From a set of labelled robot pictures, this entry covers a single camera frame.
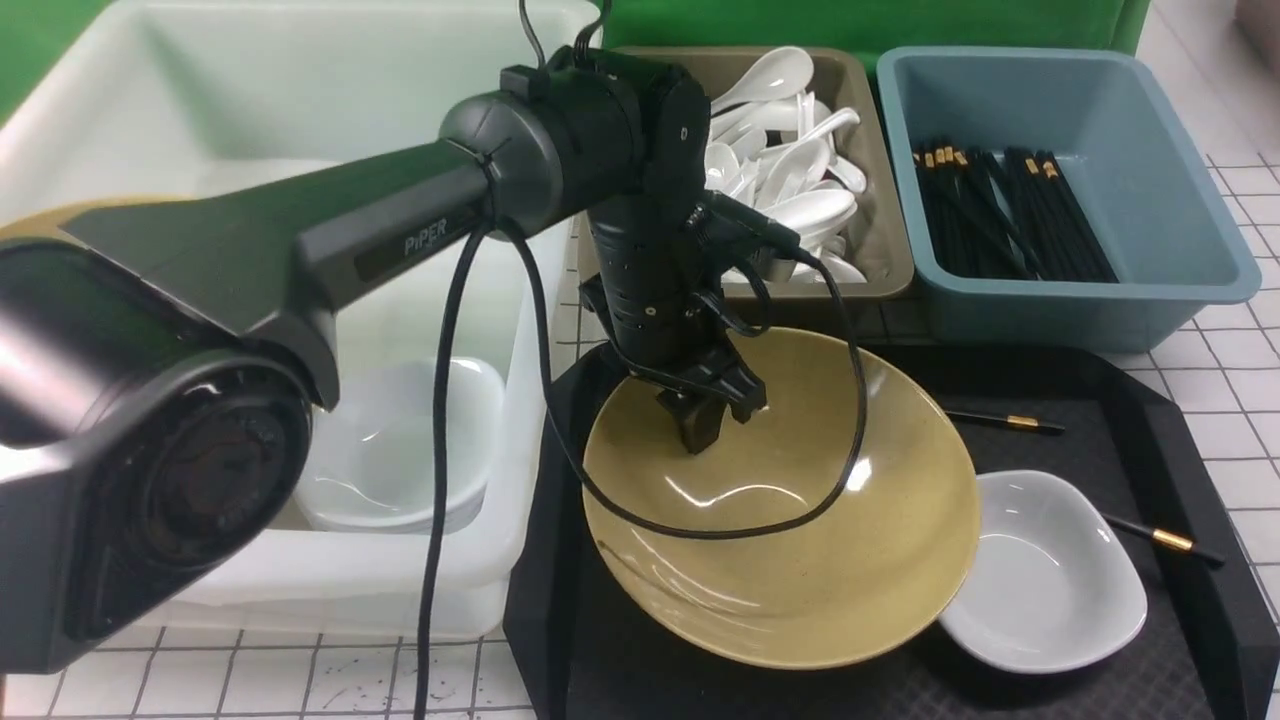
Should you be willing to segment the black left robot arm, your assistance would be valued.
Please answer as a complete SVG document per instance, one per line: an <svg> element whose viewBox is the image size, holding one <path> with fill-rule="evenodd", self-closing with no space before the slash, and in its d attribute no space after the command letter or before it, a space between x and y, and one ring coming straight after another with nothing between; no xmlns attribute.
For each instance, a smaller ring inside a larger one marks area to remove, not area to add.
<svg viewBox="0 0 1280 720"><path fill-rule="evenodd" d="M764 383L726 334L710 119L681 65L582 46L454 105L435 141L209 199L68 209L3 241L3 671L51 674L285 506L337 314L457 240L586 211L611 342L686 447Z"/></svg>

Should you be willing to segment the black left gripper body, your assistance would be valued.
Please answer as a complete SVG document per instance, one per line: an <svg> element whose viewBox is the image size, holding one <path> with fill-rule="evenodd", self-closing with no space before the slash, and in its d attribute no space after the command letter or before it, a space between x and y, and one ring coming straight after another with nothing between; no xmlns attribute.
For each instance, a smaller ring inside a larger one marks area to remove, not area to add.
<svg viewBox="0 0 1280 720"><path fill-rule="evenodd" d="M760 247L768 220L722 193L687 208L621 193L588 209L614 352L640 380L690 402L717 400L746 421L767 404L764 382L726 334L721 273Z"/></svg>

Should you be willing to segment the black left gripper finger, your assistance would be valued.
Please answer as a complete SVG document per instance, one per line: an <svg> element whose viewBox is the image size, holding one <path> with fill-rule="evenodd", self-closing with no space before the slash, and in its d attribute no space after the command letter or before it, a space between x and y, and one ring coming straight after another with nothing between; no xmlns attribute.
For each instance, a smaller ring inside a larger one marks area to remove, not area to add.
<svg viewBox="0 0 1280 720"><path fill-rule="evenodd" d="M698 455L718 441L723 401L716 397L678 396L678 434L684 447Z"/></svg>

